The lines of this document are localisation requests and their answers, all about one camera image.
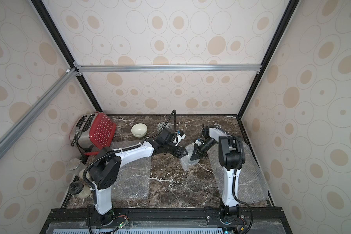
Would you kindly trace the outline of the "black white patterned bowl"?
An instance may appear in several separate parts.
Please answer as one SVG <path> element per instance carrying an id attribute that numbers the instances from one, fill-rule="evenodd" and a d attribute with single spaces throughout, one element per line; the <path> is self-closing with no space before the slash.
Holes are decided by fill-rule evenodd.
<path id="1" fill-rule="evenodd" d="M 163 130 L 164 128 L 166 129 L 171 129 L 172 128 L 172 125 L 166 121 L 163 121 L 161 123 L 159 123 L 157 125 L 157 131 L 160 132 L 161 130 Z"/>

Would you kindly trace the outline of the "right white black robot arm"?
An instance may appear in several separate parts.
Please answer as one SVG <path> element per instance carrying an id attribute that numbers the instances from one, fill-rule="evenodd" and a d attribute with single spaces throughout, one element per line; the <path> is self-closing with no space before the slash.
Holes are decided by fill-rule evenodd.
<path id="1" fill-rule="evenodd" d="M 238 180 L 240 170 L 246 161 L 242 138 L 226 132 L 219 125 L 202 127 L 201 138 L 194 143 L 191 161 L 207 155 L 218 145 L 218 160 L 224 172 L 224 188 L 220 203 L 220 219 L 225 216 L 239 215 L 241 204 L 249 205 L 238 199 Z"/>

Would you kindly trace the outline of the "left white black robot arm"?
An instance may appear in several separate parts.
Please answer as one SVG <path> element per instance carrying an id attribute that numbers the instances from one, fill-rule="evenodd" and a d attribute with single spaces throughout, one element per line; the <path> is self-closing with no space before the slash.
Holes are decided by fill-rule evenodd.
<path id="1" fill-rule="evenodd" d="M 159 143 L 156 140 L 145 140 L 142 143 L 115 150 L 109 147 L 102 149 L 95 160 L 85 168 L 82 175 L 93 192 L 97 213 L 105 215 L 112 210 L 112 186 L 122 166 L 159 153 L 171 154 L 178 159 L 188 155 L 185 147 L 172 142 Z"/>

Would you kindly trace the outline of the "plain cream bowl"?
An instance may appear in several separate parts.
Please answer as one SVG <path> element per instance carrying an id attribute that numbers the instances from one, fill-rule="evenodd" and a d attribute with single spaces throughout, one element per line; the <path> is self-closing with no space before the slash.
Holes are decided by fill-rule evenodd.
<path id="1" fill-rule="evenodd" d="M 137 137 L 137 138 L 141 138 L 144 137 L 147 134 L 148 128 L 145 124 L 143 123 L 138 123 L 135 124 L 132 128 L 131 128 L 131 133 L 133 134 L 133 136 Z"/>

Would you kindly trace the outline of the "red silver toaster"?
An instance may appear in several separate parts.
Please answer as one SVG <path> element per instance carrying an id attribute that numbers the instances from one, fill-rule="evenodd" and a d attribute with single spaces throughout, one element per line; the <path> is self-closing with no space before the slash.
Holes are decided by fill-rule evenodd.
<path id="1" fill-rule="evenodd" d="M 80 116 L 70 133 L 71 146 L 86 156 L 97 155 L 111 145 L 117 125 L 103 112 Z"/>

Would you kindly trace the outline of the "upper glass jar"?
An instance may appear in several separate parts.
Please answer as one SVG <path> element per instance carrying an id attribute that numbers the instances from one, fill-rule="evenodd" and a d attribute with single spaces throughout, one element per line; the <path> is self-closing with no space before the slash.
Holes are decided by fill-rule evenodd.
<path id="1" fill-rule="evenodd" d="M 83 179 L 83 173 L 86 169 L 86 165 L 83 164 L 80 159 L 71 159 L 67 162 L 66 169 L 79 178 Z"/>

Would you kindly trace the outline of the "glass jar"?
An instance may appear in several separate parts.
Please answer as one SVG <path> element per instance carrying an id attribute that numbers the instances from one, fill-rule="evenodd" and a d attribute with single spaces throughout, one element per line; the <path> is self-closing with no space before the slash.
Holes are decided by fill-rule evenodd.
<path id="1" fill-rule="evenodd" d="M 69 185 L 68 192 L 77 198 L 86 199 L 91 195 L 91 190 L 80 181 L 75 181 Z"/>
<path id="2" fill-rule="evenodd" d="M 86 165 L 83 164 L 80 159 L 71 159 L 67 162 L 66 169 L 79 178 L 83 179 L 83 173 L 86 169 Z"/>

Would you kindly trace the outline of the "lower glass jar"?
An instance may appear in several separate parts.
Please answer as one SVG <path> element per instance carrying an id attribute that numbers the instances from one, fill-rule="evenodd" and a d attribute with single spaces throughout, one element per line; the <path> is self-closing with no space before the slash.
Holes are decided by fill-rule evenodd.
<path id="1" fill-rule="evenodd" d="M 91 195 L 91 190 L 80 181 L 75 181 L 69 185 L 68 192 L 77 198 L 86 199 Z"/>

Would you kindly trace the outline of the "horizontal aluminium frame bar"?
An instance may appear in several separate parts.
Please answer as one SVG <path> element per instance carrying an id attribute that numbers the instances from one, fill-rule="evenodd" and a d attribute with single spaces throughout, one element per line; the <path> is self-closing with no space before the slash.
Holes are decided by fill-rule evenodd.
<path id="1" fill-rule="evenodd" d="M 81 72 L 260 71 L 260 64 L 78 65 Z"/>

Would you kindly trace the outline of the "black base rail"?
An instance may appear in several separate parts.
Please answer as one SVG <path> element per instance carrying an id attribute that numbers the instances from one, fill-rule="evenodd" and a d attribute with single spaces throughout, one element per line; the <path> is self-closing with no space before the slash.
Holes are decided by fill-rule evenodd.
<path id="1" fill-rule="evenodd" d="M 53 209 L 42 234 L 290 234 L 279 207 L 241 208 L 223 216 L 218 208 L 122 208 L 104 226 L 93 209 Z"/>

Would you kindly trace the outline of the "diagonal aluminium frame bar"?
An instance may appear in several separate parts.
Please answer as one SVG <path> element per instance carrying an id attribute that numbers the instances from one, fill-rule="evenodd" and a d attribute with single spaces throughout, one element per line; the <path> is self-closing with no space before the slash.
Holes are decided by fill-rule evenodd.
<path id="1" fill-rule="evenodd" d="M 2 138 L 0 138 L 0 160 L 76 74 L 77 69 L 70 68 L 69 71 L 63 74 L 63 76 L 44 93 L 44 95 L 19 119 L 16 124 L 14 124 L 13 127 L 9 129 Z"/>

